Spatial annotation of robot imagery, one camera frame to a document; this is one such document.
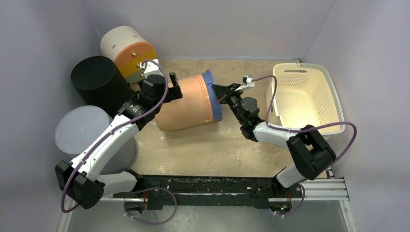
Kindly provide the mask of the blue bucket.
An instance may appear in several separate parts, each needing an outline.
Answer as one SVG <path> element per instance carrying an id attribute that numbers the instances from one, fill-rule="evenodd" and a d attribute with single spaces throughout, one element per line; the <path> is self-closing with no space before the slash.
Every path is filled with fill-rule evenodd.
<path id="1" fill-rule="evenodd" d="M 222 120 L 222 107 L 221 107 L 221 104 L 218 102 L 218 98 L 215 94 L 215 91 L 212 88 L 212 86 L 215 84 L 214 76 L 210 70 L 207 70 L 201 75 L 206 84 L 206 89 L 209 95 L 213 121 L 221 121 Z"/>

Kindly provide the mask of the orange bucket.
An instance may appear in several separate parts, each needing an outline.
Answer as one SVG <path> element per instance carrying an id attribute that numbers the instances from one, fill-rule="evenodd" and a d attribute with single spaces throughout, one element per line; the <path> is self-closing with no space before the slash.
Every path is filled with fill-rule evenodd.
<path id="1" fill-rule="evenodd" d="M 161 131 L 175 131 L 214 121 L 213 110 L 204 78 L 196 74 L 179 80 L 183 97 L 163 104 L 155 116 Z"/>

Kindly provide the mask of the black large bucket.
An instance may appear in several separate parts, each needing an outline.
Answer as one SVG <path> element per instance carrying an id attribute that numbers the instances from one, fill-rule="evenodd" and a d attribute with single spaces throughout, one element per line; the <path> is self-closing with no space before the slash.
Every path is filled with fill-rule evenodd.
<path id="1" fill-rule="evenodd" d="M 76 64 L 71 82 L 88 105 L 100 107 L 111 118 L 134 93 L 115 63 L 104 56 L 88 57 Z"/>

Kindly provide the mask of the grey lavender bucket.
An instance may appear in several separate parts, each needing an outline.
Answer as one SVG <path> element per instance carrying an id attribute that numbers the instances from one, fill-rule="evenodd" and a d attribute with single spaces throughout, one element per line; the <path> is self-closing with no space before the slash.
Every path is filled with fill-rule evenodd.
<path id="1" fill-rule="evenodd" d="M 69 159 L 73 159 L 88 148 L 112 121 L 113 119 L 97 106 L 75 108 L 67 113 L 56 127 L 56 146 L 68 154 Z M 117 174 L 131 168 L 137 155 L 137 142 L 131 138 L 108 161 L 101 174 Z"/>

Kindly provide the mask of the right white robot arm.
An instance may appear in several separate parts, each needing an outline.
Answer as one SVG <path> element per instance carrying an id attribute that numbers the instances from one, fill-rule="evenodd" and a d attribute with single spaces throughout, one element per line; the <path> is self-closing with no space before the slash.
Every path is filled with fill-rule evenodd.
<path id="1" fill-rule="evenodd" d="M 293 165 L 272 178 L 271 190 L 276 196 L 284 196 L 292 185 L 305 179 L 314 180 L 336 160 L 333 149 L 312 125 L 306 125 L 301 132 L 291 132 L 285 128 L 273 129 L 259 117 L 257 101 L 252 97 L 241 97 L 239 86 L 213 84 L 212 89 L 219 103 L 229 105 L 241 125 L 243 136 L 254 142 L 283 146 L 291 154 Z"/>

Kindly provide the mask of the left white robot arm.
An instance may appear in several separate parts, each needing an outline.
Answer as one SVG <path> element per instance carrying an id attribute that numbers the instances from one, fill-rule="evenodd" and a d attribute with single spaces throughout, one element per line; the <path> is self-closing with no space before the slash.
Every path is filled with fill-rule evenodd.
<path id="1" fill-rule="evenodd" d="M 78 206 L 90 209 L 107 190 L 127 192 L 133 198 L 144 193 L 144 184 L 132 171 L 109 175 L 101 172 L 118 150 L 155 118 L 164 103 L 183 95 L 173 72 L 168 77 L 149 74 L 139 86 L 140 90 L 123 104 L 108 128 L 85 151 L 70 162 L 62 160 L 55 166 L 63 192 L 62 212 L 69 213 Z"/>

